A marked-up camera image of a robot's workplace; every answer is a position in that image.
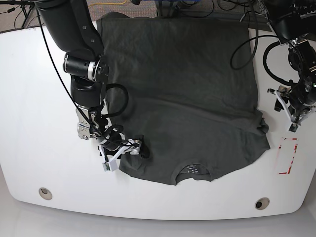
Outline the dark grey T-shirt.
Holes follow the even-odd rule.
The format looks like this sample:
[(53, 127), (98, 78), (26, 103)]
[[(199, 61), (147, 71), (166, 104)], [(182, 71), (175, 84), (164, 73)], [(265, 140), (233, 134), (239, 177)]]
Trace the dark grey T-shirt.
[(112, 121), (128, 138), (143, 135), (150, 150), (149, 158), (123, 155), (122, 172), (168, 185), (212, 181), (269, 150), (253, 66), (230, 67), (232, 52), (249, 38), (245, 26), (111, 12), (97, 28), (109, 83), (129, 93), (128, 107)]

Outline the red tape rectangle marking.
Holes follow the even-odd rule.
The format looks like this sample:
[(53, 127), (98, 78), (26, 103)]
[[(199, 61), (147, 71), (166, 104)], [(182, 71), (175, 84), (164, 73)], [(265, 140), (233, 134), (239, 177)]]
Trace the red tape rectangle marking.
[(277, 167), (278, 174), (289, 174), (294, 163), (298, 146), (298, 138), (283, 138), (277, 153)]

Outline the black tripod stand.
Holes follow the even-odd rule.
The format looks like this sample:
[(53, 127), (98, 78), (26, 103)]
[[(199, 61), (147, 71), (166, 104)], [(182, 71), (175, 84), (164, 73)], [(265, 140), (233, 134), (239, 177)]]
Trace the black tripod stand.
[(0, 1), (0, 31), (25, 29), (36, 19), (35, 5), (30, 0)]

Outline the grey metal frame background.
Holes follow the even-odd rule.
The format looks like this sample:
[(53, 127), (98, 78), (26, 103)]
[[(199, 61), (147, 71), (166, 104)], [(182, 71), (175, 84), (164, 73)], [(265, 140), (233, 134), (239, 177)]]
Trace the grey metal frame background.
[(160, 18), (179, 18), (178, 0), (156, 0), (157, 17)]

